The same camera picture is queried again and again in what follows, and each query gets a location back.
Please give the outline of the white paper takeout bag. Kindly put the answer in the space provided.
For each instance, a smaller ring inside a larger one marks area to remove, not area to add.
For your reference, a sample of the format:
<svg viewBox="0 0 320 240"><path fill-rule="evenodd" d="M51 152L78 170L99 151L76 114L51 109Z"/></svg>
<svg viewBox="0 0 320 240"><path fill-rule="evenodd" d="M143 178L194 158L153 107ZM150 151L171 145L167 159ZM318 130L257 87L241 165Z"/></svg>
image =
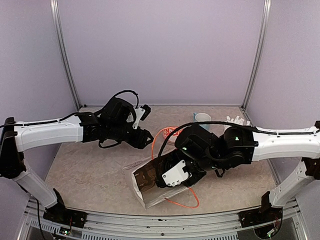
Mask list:
<svg viewBox="0 0 320 240"><path fill-rule="evenodd" d="M150 155L145 159L135 161L122 168L128 187L145 209L149 209L163 201L187 209L196 209L200 205L199 199L192 188L186 187L182 184L168 186L161 176L157 176L158 167L156 158L158 155L154 150L157 138L159 135L163 135L164 133L170 134L176 128L176 126L162 128L155 135L151 143ZM196 205L185 205L170 200L170 198L185 190L189 190L193 194Z"/></svg>

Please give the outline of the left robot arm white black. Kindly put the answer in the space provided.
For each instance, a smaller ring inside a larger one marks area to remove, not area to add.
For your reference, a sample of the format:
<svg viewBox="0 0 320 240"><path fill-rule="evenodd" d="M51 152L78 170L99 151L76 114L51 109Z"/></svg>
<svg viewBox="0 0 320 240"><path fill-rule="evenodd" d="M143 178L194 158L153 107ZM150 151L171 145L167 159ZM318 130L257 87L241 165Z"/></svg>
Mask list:
<svg viewBox="0 0 320 240"><path fill-rule="evenodd" d="M136 149L144 149L153 141L151 133L139 127L150 114L148 105L133 106L112 97L96 112L76 112L61 119L16 122L8 117L2 125L0 137L0 175L12 179L31 194L57 221L70 218L70 211L60 194L45 182L24 161L24 151L61 143L98 142L112 140L114 147L125 142Z"/></svg>

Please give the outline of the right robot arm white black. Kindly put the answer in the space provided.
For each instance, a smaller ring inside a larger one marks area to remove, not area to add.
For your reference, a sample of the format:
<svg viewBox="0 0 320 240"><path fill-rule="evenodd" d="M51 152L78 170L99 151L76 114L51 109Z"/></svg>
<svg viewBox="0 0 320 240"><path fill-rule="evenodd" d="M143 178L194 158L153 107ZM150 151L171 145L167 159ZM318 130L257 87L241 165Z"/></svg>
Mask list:
<svg viewBox="0 0 320 240"><path fill-rule="evenodd" d="M299 157L295 170L276 188L266 192L256 218L266 222L303 187L320 178L320 125L296 130L263 129L227 123L217 136L192 122L176 129L175 149L154 159L159 188L191 187L208 171L222 177L226 170L266 159Z"/></svg>

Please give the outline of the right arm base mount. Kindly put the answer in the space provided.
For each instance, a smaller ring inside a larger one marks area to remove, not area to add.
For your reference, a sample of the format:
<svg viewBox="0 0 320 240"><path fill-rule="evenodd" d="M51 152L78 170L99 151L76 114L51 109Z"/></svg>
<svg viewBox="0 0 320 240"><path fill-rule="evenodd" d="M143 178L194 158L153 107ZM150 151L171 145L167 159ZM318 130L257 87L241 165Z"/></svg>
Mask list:
<svg viewBox="0 0 320 240"><path fill-rule="evenodd" d="M244 210L238 213L240 224L242 228L260 225L268 222L273 222L280 219L283 215L283 208L267 209L261 211L259 208Z"/></svg>

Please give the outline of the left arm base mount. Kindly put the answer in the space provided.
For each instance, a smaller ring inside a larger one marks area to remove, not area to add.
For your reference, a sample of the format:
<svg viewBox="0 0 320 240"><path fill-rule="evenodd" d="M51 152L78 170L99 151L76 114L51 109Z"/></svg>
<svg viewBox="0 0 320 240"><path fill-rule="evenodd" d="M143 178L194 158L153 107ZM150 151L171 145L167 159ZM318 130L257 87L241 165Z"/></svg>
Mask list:
<svg viewBox="0 0 320 240"><path fill-rule="evenodd" d="M45 220L49 220L69 227L83 229L87 219L87 215L88 214L84 211L66 208L56 211L46 210L43 214L43 218Z"/></svg>

